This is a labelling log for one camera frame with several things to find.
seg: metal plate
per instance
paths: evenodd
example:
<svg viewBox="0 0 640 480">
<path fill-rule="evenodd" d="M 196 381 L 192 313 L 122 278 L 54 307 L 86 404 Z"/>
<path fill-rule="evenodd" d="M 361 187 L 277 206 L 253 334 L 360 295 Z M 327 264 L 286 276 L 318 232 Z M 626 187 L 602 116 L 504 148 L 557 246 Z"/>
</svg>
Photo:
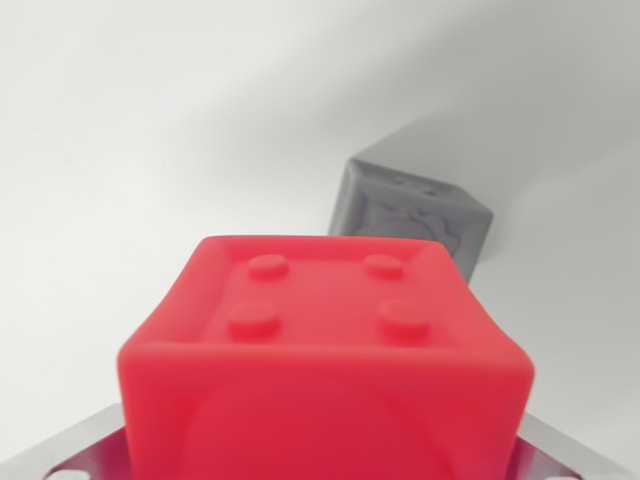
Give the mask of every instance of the metal plate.
<svg viewBox="0 0 640 480">
<path fill-rule="evenodd" d="M 0 465 L 0 480 L 47 478 L 130 480 L 121 405 L 112 405 Z M 640 480 L 545 423 L 525 415 L 505 480 L 553 478 Z"/>
</svg>

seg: gray cube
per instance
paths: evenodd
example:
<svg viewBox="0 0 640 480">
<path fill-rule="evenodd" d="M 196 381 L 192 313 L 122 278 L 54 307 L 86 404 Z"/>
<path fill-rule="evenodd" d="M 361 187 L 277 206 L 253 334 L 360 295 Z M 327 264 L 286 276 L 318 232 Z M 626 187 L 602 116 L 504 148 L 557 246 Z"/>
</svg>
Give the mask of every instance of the gray cube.
<svg viewBox="0 0 640 480">
<path fill-rule="evenodd" d="M 491 210 L 460 187 L 354 158 L 329 234 L 440 242 L 468 282 L 492 219 Z"/>
</svg>

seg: gray block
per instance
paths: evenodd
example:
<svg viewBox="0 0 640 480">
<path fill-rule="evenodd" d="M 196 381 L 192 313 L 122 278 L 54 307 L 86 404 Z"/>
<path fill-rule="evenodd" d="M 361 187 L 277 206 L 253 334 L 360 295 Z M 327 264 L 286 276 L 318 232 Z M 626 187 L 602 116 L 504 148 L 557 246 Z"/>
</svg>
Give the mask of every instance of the gray block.
<svg viewBox="0 0 640 480">
<path fill-rule="evenodd" d="M 329 234 L 435 240 L 468 282 L 492 219 L 460 187 L 351 159 Z"/>
</svg>

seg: cube face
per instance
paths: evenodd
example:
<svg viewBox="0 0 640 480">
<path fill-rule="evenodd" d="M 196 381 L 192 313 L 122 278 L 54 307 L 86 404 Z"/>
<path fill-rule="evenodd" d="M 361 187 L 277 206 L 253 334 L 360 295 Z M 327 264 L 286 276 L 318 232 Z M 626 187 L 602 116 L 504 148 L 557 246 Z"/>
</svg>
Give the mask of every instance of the cube face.
<svg viewBox="0 0 640 480">
<path fill-rule="evenodd" d="M 440 244 L 203 241 L 123 347 L 135 478 L 501 478 L 532 381 Z"/>
<path fill-rule="evenodd" d="M 459 187 L 352 159 L 329 233 L 440 242 L 468 281 L 492 219 Z"/>
</svg>

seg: red rubber cube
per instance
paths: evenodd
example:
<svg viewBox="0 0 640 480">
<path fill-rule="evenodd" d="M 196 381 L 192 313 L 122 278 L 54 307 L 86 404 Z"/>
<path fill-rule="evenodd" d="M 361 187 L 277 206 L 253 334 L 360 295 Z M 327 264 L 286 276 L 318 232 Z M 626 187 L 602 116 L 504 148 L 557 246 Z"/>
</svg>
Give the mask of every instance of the red rubber cube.
<svg viewBox="0 0 640 480">
<path fill-rule="evenodd" d="M 119 355 L 136 480 L 499 480 L 533 379 L 439 243 L 205 239 Z"/>
</svg>

